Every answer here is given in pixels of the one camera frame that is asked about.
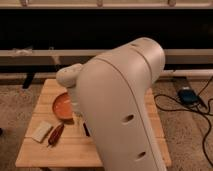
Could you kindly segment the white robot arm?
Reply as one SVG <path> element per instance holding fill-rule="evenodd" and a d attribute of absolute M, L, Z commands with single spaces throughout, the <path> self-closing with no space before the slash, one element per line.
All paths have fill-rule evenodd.
<path fill-rule="evenodd" d="M 145 106 L 164 66 L 162 47 L 139 38 L 57 72 L 60 85 L 76 88 L 105 171 L 167 171 Z"/>

